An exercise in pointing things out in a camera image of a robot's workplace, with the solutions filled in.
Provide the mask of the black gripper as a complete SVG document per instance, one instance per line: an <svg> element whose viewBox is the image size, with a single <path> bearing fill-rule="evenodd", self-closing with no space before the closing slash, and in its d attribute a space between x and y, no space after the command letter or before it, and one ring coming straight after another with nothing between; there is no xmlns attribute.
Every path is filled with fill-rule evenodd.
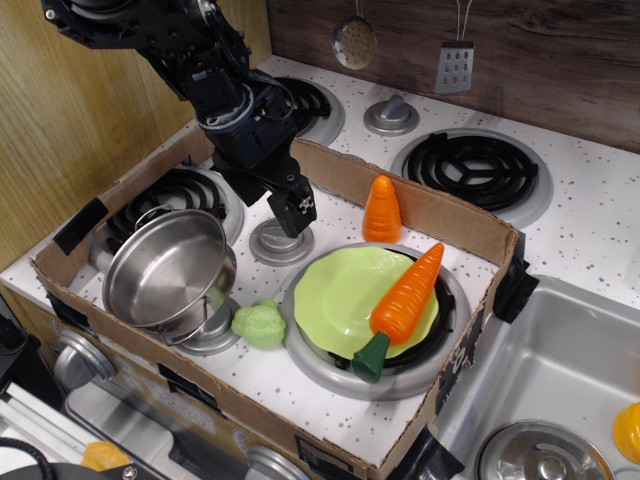
<svg viewBox="0 0 640 480"><path fill-rule="evenodd" d="M263 99L226 124L211 115L198 124L219 151L217 169L246 205L272 192L268 204L287 237L316 220L313 190L290 155L297 129L285 98Z"/></svg>

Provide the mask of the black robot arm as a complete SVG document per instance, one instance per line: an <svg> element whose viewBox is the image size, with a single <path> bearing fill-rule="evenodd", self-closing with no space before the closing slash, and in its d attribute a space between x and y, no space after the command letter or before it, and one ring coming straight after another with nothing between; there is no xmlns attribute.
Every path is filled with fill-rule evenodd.
<svg viewBox="0 0 640 480"><path fill-rule="evenodd" d="M294 101L250 66L251 51L214 1L45 1L45 18L91 49L140 54L214 145L215 169L248 206L265 197L284 233L317 218L314 193L291 155Z"/></svg>

